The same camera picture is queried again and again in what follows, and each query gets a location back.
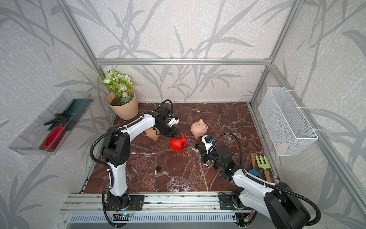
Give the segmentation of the red piggy bank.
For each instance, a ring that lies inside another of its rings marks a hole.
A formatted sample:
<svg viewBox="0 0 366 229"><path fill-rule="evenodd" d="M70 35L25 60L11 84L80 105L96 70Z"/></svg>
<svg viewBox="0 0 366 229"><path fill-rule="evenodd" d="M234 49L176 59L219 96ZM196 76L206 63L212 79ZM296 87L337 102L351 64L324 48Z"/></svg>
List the red piggy bank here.
<svg viewBox="0 0 366 229"><path fill-rule="evenodd" d="M183 152L187 146L187 138L185 134L181 133L177 136L177 138L171 138L169 146L172 150Z"/></svg>

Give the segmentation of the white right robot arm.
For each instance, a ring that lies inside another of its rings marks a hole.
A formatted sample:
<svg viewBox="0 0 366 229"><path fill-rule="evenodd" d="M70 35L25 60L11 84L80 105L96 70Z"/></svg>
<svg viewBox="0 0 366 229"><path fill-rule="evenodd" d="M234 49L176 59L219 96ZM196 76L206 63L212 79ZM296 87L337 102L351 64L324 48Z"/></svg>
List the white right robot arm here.
<svg viewBox="0 0 366 229"><path fill-rule="evenodd" d="M194 147L203 163L211 161L220 169L224 179L236 185L236 208L252 208L272 220L277 229L302 229L316 225L321 220L319 207L310 199L294 193L284 182L265 181L237 164L227 146L219 146L210 135Z"/></svg>

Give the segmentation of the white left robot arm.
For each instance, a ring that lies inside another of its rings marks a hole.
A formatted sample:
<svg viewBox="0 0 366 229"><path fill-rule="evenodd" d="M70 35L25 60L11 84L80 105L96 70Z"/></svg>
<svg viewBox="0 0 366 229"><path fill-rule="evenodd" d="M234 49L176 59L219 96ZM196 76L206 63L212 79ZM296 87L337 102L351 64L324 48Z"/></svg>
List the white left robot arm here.
<svg viewBox="0 0 366 229"><path fill-rule="evenodd" d="M90 148L91 159L109 172L109 194L121 198L128 194L126 163L131 155L130 143L144 131L152 128L159 136L171 139L170 149L182 152L187 139L177 127L179 118L173 114L173 103L166 99L155 110L145 111L142 116L122 127L111 129L98 137Z"/></svg>

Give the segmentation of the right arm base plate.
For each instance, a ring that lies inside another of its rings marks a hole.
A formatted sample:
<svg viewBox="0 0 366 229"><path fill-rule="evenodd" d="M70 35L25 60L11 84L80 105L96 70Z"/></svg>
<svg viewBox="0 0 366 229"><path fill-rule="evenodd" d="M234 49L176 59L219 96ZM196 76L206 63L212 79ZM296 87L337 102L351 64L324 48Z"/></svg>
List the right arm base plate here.
<svg viewBox="0 0 366 229"><path fill-rule="evenodd" d="M219 192L218 198L220 203L220 210L242 210L245 208L241 202L233 199L232 194Z"/></svg>

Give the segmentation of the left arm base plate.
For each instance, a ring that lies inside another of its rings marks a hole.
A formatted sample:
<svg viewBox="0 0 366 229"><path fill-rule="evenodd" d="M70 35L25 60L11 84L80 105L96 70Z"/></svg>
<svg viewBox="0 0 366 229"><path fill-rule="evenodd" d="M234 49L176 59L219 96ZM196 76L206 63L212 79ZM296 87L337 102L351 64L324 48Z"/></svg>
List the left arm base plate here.
<svg viewBox="0 0 366 229"><path fill-rule="evenodd" d="M141 211L144 205L144 195L124 195L123 197L116 197L114 195L107 196L105 209L106 211L113 210L129 210Z"/></svg>

